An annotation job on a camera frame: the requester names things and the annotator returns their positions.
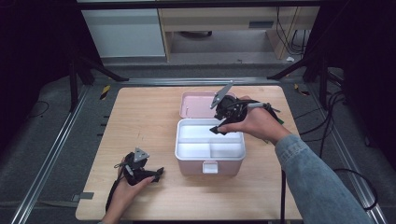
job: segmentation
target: white plastic container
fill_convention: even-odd
[[[242,133],[214,134],[221,123],[210,109],[214,92],[186,92],[182,96],[175,155],[183,175],[237,175],[246,155]]]

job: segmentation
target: black cable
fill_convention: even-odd
[[[320,143],[320,150],[319,150],[319,157],[321,158],[322,153],[323,153],[323,147],[324,147],[324,139],[326,136],[326,132],[329,129],[329,125],[331,123],[331,118],[332,118],[332,110],[335,106],[335,104],[337,103],[337,98],[342,95],[343,93],[341,91],[336,92],[335,94],[333,94],[330,99],[329,99],[329,103],[328,103],[328,107],[329,107],[329,112],[328,112],[328,119],[327,119],[327,124],[326,124],[326,128],[324,129],[323,135],[322,135],[322,141]]]
[[[38,116],[41,116],[41,115],[43,115],[43,114],[44,114],[44,113],[46,113],[46,112],[47,112],[47,110],[49,110],[49,108],[50,108],[50,104],[49,104],[49,103],[47,103],[47,102],[45,102],[45,101],[37,101],[36,103],[45,104],[45,105],[47,105],[47,108],[45,108],[45,109],[44,109],[44,111],[43,111],[43,112],[41,112],[41,113],[39,113],[39,114],[32,115],[32,116],[29,116],[29,117],[28,117],[29,119],[31,119],[31,118],[36,118],[36,117],[38,117]]]
[[[361,177],[362,179],[364,179],[367,182],[367,185],[369,186],[370,190],[372,191],[373,195],[374,195],[374,202],[372,205],[368,206],[368,207],[363,207],[364,211],[369,211],[372,210],[373,208],[376,207],[376,205],[378,204],[378,194],[376,192],[376,189],[374,187],[374,185],[371,183],[371,181],[365,177],[364,175],[359,174],[358,172],[354,171],[354,170],[350,170],[347,168],[338,168],[338,169],[333,169],[336,173],[337,172],[350,172],[354,175],[358,175],[359,177]]]
[[[303,116],[306,116],[306,115],[308,115],[308,114],[310,114],[310,113],[313,113],[313,112],[315,112],[315,111],[317,111],[317,110],[320,110],[321,108],[322,108],[322,107],[317,108],[317,109],[313,109],[313,110],[308,111],[308,112],[306,112],[306,113],[303,113],[302,115],[299,115],[299,116],[295,117],[294,120],[299,119],[299,118],[301,118],[301,117],[303,117]]]
[[[115,169],[121,168],[120,171],[119,171],[119,175],[117,176],[117,180],[116,181],[120,181],[121,179],[123,179],[125,177],[125,176],[122,176],[122,174],[124,172],[125,165],[127,165],[127,164],[128,164],[128,162],[123,161],[122,163],[116,164],[114,166]]]
[[[302,45],[297,45],[294,43],[297,33],[298,33],[298,30],[295,30],[294,34],[293,34],[293,38],[291,39],[291,49],[294,50],[295,52],[300,52],[301,54],[304,54],[306,30],[304,30]]]
[[[331,133],[332,133],[332,129],[334,128],[334,124],[332,125],[332,128],[327,132],[326,136],[324,138],[327,138]],[[317,142],[317,141],[321,141],[323,140],[323,138],[318,138],[318,139],[311,139],[311,140],[304,140],[304,142]]]
[[[283,36],[285,36],[285,39],[286,39],[285,41],[286,42],[283,40],[282,36],[279,34],[279,31],[277,29],[278,26],[280,26],[280,29],[281,29],[281,31],[283,33]],[[280,41],[282,42],[283,46],[286,48],[286,51],[288,52],[288,54],[290,54],[290,55],[301,55],[301,53],[296,53],[296,52],[291,53],[289,51],[290,46],[289,46],[289,43],[288,43],[288,38],[286,37],[285,30],[283,29],[282,24],[280,23],[280,20],[279,20],[279,7],[276,7],[276,33],[277,33],[277,36],[279,37]]]
[[[305,132],[303,132],[303,133],[300,133],[300,135],[304,135],[304,134],[307,134],[307,133],[312,133],[313,131],[315,131],[315,130],[317,130],[317,129],[319,129],[321,126],[323,126],[326,122],[328,122],[329,121],[329,119],[330,119],[330,116],[331,116],[331,110],[332,109],[330,109],[329,108],[329,112],[328,112],[328,114],[327,114],[327,116],[326,116],[326,119],[325,120],[323,120],[317,127],[315,127],[315,128],[312,128],[312,129],[310,129],[310,130],[308,130],[308,131],[305,131]]]

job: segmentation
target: black strap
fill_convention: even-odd
[[[111,187],[110,193],[108,194],[107,203],[106,203],[106,211],[111,204],[111,199],[113,198],[113,193],[116,190],[117,186],[119,185],[120,180],[114,181],[113,187]]]

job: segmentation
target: pink lid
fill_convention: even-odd
[[[216,108],[210,109],[216,93],[213,91],[185,92],[182,95],[180,116],[183,119],[213,119]]]

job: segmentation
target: white cabinet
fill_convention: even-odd
[[[125,60],[134,57],[165,57],[157,9],[83,10],[82,14],[103,61],[114,61],[117,58]]]

